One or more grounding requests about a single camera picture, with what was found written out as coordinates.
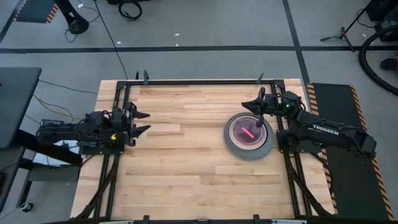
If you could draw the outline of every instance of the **wooden tabletop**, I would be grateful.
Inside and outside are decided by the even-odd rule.
[[[301,81],[284,81],[286,91],[301,96],[306,104]],[[101,82],[95,110],[111,111],[116,82]],[[277,141],[258,161],[243,161],[224,146],[227,120],[248,112],[241,102],[255,99],[261,86],[271,92],[269,85],[133,86],[129,99],[151,115],[136,123],[152,127],[135,147],[126,146],[120,158],[112,220],[142,220],[144,215],[151,220],[250,219],[254,214],[293,218]],[[276,117],[265,119],[275,132]],[[334,213],[322,164],[309,154],[301,158],[308,188]],[[96,192],[102,160],[103,156],[95,156],[81,168],[71,217]],[[301,194],[298,199],[303,213]]]

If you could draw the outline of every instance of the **concrete floor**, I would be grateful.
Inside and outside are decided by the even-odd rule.
[[[70,0],[75,8],[78,1]],[[93,7],[90,0],[82,0]],[[355,18],[368,0],[288,0],[301,46],[344,46],[339,40],[320,42],[335,34]],[[0,30],[5,25],[17,0],[0,3]],[[116,7],[98,1],[110,33],[118,47],[175,47],[221,45],[293,46],[284,5],[280,0],[151,0],[142,2],[143,15],[135,22],[123,20]],[[77,9],[88,20],[95,12]],[[367,16],[363,23],[372,24]],[[51,24],[13,22],[0,43],[1,49],[66,49],[112,47],[100,19],[92,22],[87,32],[74,43],[65,40],[65,19],[57,13]],[[356,24],[348,33],[354,45],[361,45],[374,30]],[[376,40],[373,45],[389,45]],[[396,73],[382,72],[378,63],[394,57],[393,51],[372,51],[369,62],[378,74],[398,86]],[[149,72],[151,78],[302,78],[293,50],[214,50],[123,52],[121,59],[129,78],[136,71]],[[398,145],[395,128],[398,98],[374,84],[362,71],[358,53],[347,51],[303,52],[311,82],[354,85],[363,107],[371,135],[377,140],[377,160],[386,186],[392,211],[398,215]],[[3,67],[41,67],[42,80],[72,88],[97,91],[101,80],[124,79],[115,53],[0,54]],[[39,83],[35,94],[47,103],[68,108],[75,116],[94,109],[96,96],[76,93]],[[69,119],[43,109],[32,100],[27,114],[36,120]],[[24,119],[22,129],[35,133],[37,124]],[[12,192],[16,195],[24,171],[18,173]],[[76,181],[35,183],[29,200],[35,209],[29,213],[17,210],[0,223],[43,223],[69,217]],[[15,208],[17,196],[10,196],[1,217]]]

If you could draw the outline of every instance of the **metal stand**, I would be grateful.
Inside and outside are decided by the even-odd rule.
[[[356,21],[358,21],[358,19],[362,16],[362,14],[364,14],[364,12],[366,11],[366,8],[368,8],[368,6],[370,5],[370,2],[366,5],[366,7],[362,10],[361,13],[358,14],[358,16],[354,19],[354,21],[348,26],[347,29],[345,29],[344,27],[342,27],[340,29],[340,33],[336,34],[336,35],[332,35],[329,37],[325,37],[322,38],[321,41],[326,41],[326,40],[330,40],[330,39],[339,39],[342,41],[345,41],[349,48],[351,49],[352,52],[355,52],[353,45],[351,44],[351,42],[349,41],[348,37],[347,37],[347,32],[351,29],[351,27],[356,23]]]

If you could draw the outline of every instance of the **black metal frame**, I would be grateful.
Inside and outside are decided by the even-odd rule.
[[[285,91],[284,81],[283,80],[149,80],[147,77],[145,80],[133,80],[133,81],[118,81],[116,85],[116,94],[114,97],[113,107],[117,107],[121,90],[124,91],[124,99],[123,99],[123,110],[126,110],[126,106],[129,100],[130,89],[132,86],[137,85],[270,85],[271,93],[276,96],[277,87],[280,88],[280,93],[283,94]],[[282,118],[277,116],[278,130],[284,128]],[[380,221],[380,220],[357,220],[357,219],[347,219],[347,218],[336,218],[336,217],[323,217],[323,215],[327,215],[328,213],[322,208],[322,206],[317,202],[316,198],[312,195],[312,193],[307,189],[305,185],[305,177],[303,173],[302,163],[300,159],[300,154],[295,153],[295,170],[291,160],[289,153],[283,152],[285,166],[287,170],[287,178],[289,182],[290,196],[292,198],[292,208],[294,211],[295,219],[306,220],[307,223],[398,223],[392,221]],[[86,208],[75,218],[72,218],[68,221],[64,222],[55,222],[57,224],[64,223],[99,223],[99,222],[108,222],[111,221],[111,214],[113,208],[113,198],[114,191],[116,186],[116,179],[118,173],[119,166],[119,155],[114,155],[114,161],[112,164],[112,168],[109,171],[108,175],[105,175],[108,170],[109,164],[109,155],[104,155],[103,165],[101,168],[101,175],[99,178],[99,186],[98,191],[95,193],[94,197],[91,199],[90,203],[86,206]],[[302,197],[305,206],[306,215],[301,215],[299,202],[297,198],[295,183],[299,186],[302,191]],[[109,187],[109,195],[108,201],[106,205],[106,215],[104,217],[100,217],[100,209],[101,209],[101,198],[105,189]],[[319,217],[312,216],[311,204],[319,213]],[[315,205],[320,206],[322,209],[317,209]],[[91,212],[94,210],[93,217],[88,218]],[[276,219],[260,219],[259,215],[253,215],[253,219],[247,220],[151,220],[149,221],[149,216],[144,215],[142,220],[134,220],[134,223],[139,224],[149,224],[149,223],[197,223],[197,224],[206,224],[206,223],[278,223],[282,220]]]

